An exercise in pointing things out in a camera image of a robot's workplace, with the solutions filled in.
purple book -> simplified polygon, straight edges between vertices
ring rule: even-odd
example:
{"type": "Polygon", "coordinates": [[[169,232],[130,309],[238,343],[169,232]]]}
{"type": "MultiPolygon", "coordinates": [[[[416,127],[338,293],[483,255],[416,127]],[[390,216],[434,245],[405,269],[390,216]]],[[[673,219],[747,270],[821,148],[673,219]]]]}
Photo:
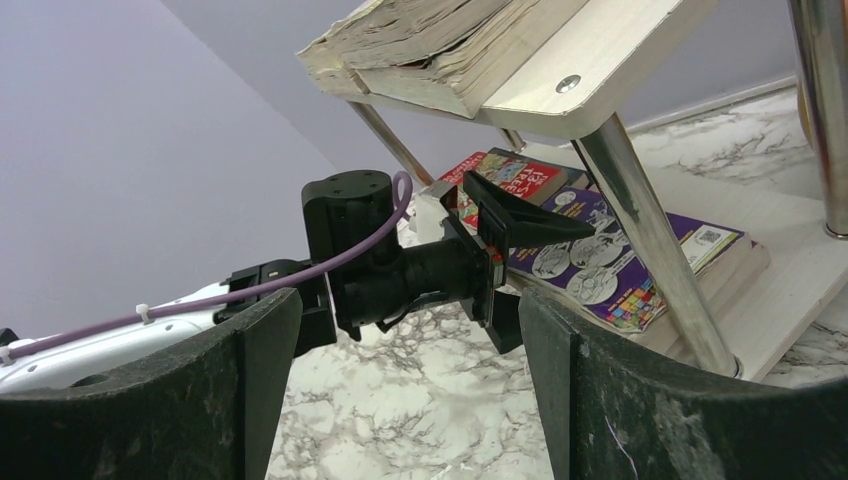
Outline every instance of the purple book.
{"type": "MultiPolygon", "coordinates": [[[[665,309],[612,210],[596,192],[561,188],[542,208],[591,223],[595,236],[544,248],[514,249],[509,267],[564,290],[598,320],[621,332],[641,332],[665,309]]],[[[745,235],[739,230],[668,214],[696,274],[745,235]]]]}

white cable clip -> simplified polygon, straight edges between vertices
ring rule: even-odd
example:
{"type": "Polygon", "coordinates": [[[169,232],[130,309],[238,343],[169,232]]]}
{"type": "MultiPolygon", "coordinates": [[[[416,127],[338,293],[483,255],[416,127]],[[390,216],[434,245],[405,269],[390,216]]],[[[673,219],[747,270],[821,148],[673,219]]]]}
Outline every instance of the white cable clip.
{"type": "Polygon", "coordinates": [[[12,351],[8,346],[0,347],[0,359],[3,359],[3,366],[8,367],[15,363],[12,359],[12,351]]]}
{"type": "Polygon", "coordinates": [[[150,318],[150,315],[147,312],[150,311],[150,307],[147,306],[146,303],[142,303],[135,306],[135,313],[141,315],[141,319],[144,320],[145,325],[150,325],[153,323],[153,319],[150,318]]]}

upper shelf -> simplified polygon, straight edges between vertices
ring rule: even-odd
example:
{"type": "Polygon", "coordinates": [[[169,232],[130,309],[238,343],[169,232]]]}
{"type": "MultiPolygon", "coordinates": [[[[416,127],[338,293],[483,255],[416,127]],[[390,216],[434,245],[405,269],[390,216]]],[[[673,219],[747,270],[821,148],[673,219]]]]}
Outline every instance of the upper shelf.
{"type": "MultiPolygon", "coordinates": [[[[601,126],[718,0],[590,0],[483,105],[474,123],[575,139],[601,126]],[[562,93],[557,86],[579,75],[562,93]]],[[[379,95],[345,100],[437,115],[379,95]]]]}

cable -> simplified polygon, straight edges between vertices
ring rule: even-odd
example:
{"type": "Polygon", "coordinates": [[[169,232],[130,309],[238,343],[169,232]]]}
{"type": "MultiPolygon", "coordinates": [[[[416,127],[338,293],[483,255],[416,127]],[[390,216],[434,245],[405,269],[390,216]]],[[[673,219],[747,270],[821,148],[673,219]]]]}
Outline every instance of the cable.
{"type": "MultiPolygon", "coordinates": [[[[215,297],[196,300],[194,302],[186,302],[176,305],[168,305],[165,307],[152,308],[147,312],[147,316],[149,318],[161,318],[169,317],[172,315],[181,315],[184,313],[196,312],[198,310],[206,310],[217,305],[223,305],[226,303],[244,300],[245,298],[249,297],[264,295],[266,293],[270,293],[281,288],[293,287],[298,283],[309,280],[311,278],[315,278],[319,275],[323,275],[329,272],[330,270],[344,265],[345,263],[353,260],[359,255],[362,255],[369,248],[373,247],[377,242],[382,240],[383,237],[388,235],[389,232],[391,232],[397,226],[400,219],[403,218],[404,215],[406,215],[406,209],[409,207],[409,202],[412,200],[412,178],[409,176],[408,173],[398,172],[395,174],[394,178],[392,179],[392,191],[394,192],[393,198],[396,201],[395,211],[392,213],[389,219],[386,220],[386,223],[380,226],[380,228],[378,228],[374,233],[368,236],[368,238],[357,243],[350,249],[336,255],[335,257],[325,262],[319,263],[318,265],[313,265],[312,267],[309,267],[306,270],[293,273],[279,280],[274,280],[273,282],[256,285],[236,292],[225,293],[223,295],[218,295],[215,297]],[[404,184],[402,194],[399,193],[401,182],[404,184]]],[[[20,347],[12,348],[9,350],[9,356],[13,359],[25,357],[41,352],[43,350],[58,347],[66,343],[81,340],[83,338],[107,332],[109,330],[114,330],[116,328],[126,327],[128,325],[132,325],[141,321],[142,316],[138,313],[133,315],[127,315],[125,317],[116,318],[114,320],[109,320],[107,322],[99,323],[97,325],[83,327],[78,330],[72,330],[70,332],[60,333],[58,335],[54,335],[43,340],[38,340],[27,345],[21,345],[20,347]]]]}

book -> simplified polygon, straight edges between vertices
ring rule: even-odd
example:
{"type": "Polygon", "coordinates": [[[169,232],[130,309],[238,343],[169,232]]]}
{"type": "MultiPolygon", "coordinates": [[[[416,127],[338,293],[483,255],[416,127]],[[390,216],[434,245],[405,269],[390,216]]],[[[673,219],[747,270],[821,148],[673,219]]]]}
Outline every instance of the book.
{"type": "MultiPolygon", "coordinates": [[[[599,193],[566,186],[542,208],[586,221],[597,233],[544,248],[515,249],[508,266],[517,286],[544,286],[585,318],[622,334],[644,335],[665,316],[662,295],[599,193]]],[[[667,215],[713,308],[716,299],[723,308],[738,297],[768,265],[765,248],[745,232],[667,215]]]]}
{"type": "Polygon", "coordinates": [[[463,223],[474,230],[477,229],[477,207],[462,190],[463,175],[469,170],[477,171],[503,190],[534,205],[541,205],[564,185],[585,188],[589,183],[586,173],[582,170],[542,164],[528,157],[517,157],[519,156],[501,149],[476,152],[439,178],[459,187],[457,207],[463,223]]]}
{"type": "Polygon", "coordinates": [[[298,53],[325,93],[474,118],[588,0],[372,0],[298,53]]]}

